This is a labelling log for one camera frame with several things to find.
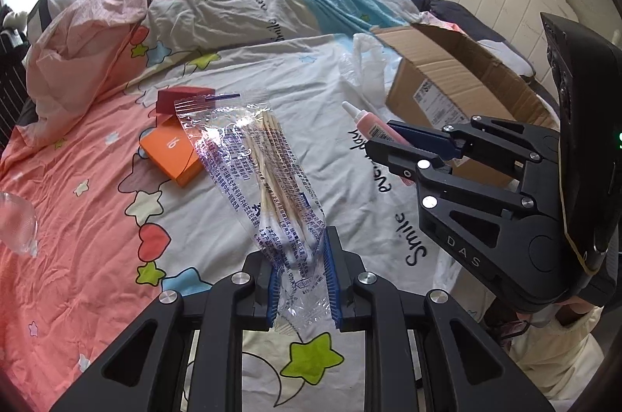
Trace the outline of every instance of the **light blue fabric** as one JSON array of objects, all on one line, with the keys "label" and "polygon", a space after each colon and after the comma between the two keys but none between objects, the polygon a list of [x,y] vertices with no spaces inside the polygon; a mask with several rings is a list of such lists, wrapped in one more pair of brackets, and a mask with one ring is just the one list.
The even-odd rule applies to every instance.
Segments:
[{"label": "light blue fabric", "polygon": [[403,26],[407,22],[378,0],[304,0],[323,34],[352,36],[372,26]]}]

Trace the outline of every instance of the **star pattern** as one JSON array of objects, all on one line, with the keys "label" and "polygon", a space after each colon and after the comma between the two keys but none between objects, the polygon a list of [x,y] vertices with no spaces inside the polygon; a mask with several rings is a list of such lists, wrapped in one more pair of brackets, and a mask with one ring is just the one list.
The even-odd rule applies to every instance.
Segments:
[{"label": "star pattern", "polygon": [[144,266],[139,266],[136,268],[136,271],[138,271],[136,284],[150,284],[156,287],[158,283],[160,283],[160,280],[166,277],[166,272],[160,270],[154,261],[150,261]]},{"label": "star pattern", "polygon": [[84,373],[89,366],[91,366],[91,360],[89,360],[89,358],[81,352],[80,358],[78,359],[78,367],[80,368],[80,372]]},{"label": "star pattern", "polygon": [[194,59],[190,62],[188,62],[188,66],[197,66],[198,69],[205,69],[207,68],[207,66],[209,65],[209,63],[211,63],[212,61],[219,61],[220,60],[220,56],[214,52],[211,54],[205,54],[204,56],[201,56],[197,59]]},{"label": "star pattern", "polygon": [[119,192],[129,194],[144,191],[153,194],[160,190],[160,186],[170,179],[157,167],[153,161],[143,159],[139,154],[132,158],[132,173],[119,184]]},{"label": "star pattern", "polygon": [[149,47],[147,45],[139,43],[132,49],[132,59],[135,57],[143,57],[148,50]]},{"label": "star pattern", "polygon": [[105,139],[104,142],[106,146],[110,146],[119,140],[119,133],[116,131],[114,133],[110,133]]},{"label": "star pattern", "polygon": [[80,182],[80,185],[77,186],[76,189],[73,190],[74,194],[80,198],[80,196],[82,196],[82,194],[84,194],[86,191],[88,191],[88,179],[83,180],[82,182]]},{"label": "star pattern", "polygon": [[147,68],[163,63],[164,58],[170,56],[172,51],[170,48],[165,47],[162,41],[158,40],[155,47],[147,50]]},{"label": "star pattern", "polygon": [[211,284],[201,280],[196,268],[187,268],[174,277],[167,277],[162,281],[162,290],[173,289],[182,296],[202,293],[211,289]]},{"label": "star pattern", "polygon": [[332,349],[329,333],[322,333],[306,344],[289,346],[290,362],[281,370],[282,377],[299,377],[310,385],[319,384],[328,368],[343,363],[343,356]]},{"label": "star pattern", "polygon": [[136,218],[136,224],[142,226],[152,215],[161,215],[164,208],[158,201],[162,195],[161,191],[148,194],[144,191],[138,191],[134,198],[134,203],[125,209],[125,215]]}]

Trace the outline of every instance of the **orange box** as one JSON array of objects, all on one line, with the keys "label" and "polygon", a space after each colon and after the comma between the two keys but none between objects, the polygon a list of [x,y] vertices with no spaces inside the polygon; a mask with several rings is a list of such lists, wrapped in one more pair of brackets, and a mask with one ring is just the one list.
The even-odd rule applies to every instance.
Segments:
[{"label": "orange box", "polygon": [[203,170],[197,152],[176,116],[169,117],[143,137],[141,147],[180,187],[184,187]]}]

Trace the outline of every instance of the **pink tube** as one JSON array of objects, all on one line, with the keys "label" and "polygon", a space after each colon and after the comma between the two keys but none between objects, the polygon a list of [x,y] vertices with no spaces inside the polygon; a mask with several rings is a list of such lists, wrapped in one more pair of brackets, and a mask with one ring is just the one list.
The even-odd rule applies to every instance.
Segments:
[{"label": "pink tube", "polygon": [[[366,110],[359,110],[347,101],[341,103],[341,106],[354,119],[356,128],[368,140],[372,138],[382,138],[384,140],[390,140],[391,142],[397,142],[398,144],[410,145],[406,138],[373,113]],[[412,180],[405,179],[404,177],[400,177],[400,179],[402,179],[402,182],[406,185],[414,184]]]}]

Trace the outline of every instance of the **striped cloth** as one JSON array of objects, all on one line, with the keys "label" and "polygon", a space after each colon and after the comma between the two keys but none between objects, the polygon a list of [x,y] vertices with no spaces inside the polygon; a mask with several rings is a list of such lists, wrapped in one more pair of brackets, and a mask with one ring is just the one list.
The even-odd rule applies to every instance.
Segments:
[{"label": "striped cloth", "polygon": [[28,97],[26,70],[21,63],[25,51],[17,31],[0,31],[0,155]]}]

